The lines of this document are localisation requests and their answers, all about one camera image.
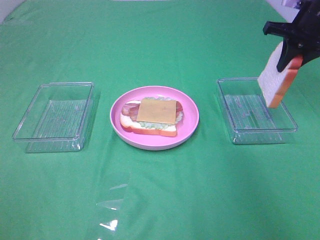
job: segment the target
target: bacon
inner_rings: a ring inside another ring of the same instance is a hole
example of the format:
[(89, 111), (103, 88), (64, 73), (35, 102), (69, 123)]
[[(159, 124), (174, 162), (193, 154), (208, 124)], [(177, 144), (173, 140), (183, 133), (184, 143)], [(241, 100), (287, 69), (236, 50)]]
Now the bacon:
[[(132, 121), (137, 120), (140, 103), (129, 102), (123, 105), (121, 113), (124, 116), (128, 116)], [(178, 116), (179, 112), (183, 111), (182, 105), (179, 101), (175, 104), (175, 115)]]

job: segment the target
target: plastic sheet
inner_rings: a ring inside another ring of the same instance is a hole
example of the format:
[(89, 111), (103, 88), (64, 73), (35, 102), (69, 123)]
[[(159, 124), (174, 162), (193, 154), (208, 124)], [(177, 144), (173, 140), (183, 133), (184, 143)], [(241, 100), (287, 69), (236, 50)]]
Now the plastic sheet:
[(129, 179), (130, 174), (124, 172), (113, 173), (103, 178), (94, 212), (89, 221), (86, 240), (114, 239)]

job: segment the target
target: cheese slice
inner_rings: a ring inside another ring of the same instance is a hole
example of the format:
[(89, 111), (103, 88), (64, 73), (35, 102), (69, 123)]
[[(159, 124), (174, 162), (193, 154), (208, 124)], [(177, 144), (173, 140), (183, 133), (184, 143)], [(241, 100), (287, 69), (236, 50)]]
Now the cheese slice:
[(176, 101), (144, 98), (141, 100), (136, 120), (150, 123), (175, 124)]

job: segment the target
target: green tablecloth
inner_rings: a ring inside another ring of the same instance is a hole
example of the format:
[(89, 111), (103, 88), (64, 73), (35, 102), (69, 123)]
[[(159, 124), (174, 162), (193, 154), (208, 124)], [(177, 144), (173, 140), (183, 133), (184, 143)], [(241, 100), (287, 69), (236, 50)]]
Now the green tablecloth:
[[(98, 218), (117, 220), (100, 239), (320, 239), (319, 60), (284, 98), (299, 125), (291, 143), (232, 144), (217, 101), (217, 79), (258, 76), (281, 41), (264, 36), (266, 21), (283, 19), (262, 0), (19, 6), (0, 25), (0, 239), (98, 239)], [(95, 121), (79, 152), (24, 153), (12, 141), (50, 82), (95, 83)], [(148, 85), (196, 102), (200, 122), (184, 144), (146, 151), (114, 132), (113, 102)], [(97, 212), (121, 183), (121, 208)]]

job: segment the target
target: white bread slice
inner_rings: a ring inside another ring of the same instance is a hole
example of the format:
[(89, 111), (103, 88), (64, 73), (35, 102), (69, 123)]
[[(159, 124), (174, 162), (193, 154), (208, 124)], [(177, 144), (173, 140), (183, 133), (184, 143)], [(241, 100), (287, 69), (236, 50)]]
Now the white bread slice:
[(282, 72), (278, 72), (277, 64), (281, 56), (283, 42), (280, 42), (271, 54), (264, 70), (258, 77), (258, 83), (268, 108), (276, 108), (283, 99), (298, 74), (303, 57), (294, 57)]
[[(127, 103), (141, 103), (140, 100), (132, 100)], [(145, 128), (142, 127), (138, 122), (132, 121), (129, 116), (125, 116), (120, 113), (120, 123), (122, 128), (126, 132), (133, 132), (135, 134), (144, 134), (144, 135), (161, 135), (165, 137), (175, 137), (177, 135), (176, 125), (171, 125), (166, 129), (155, 129), (155, 128)]]

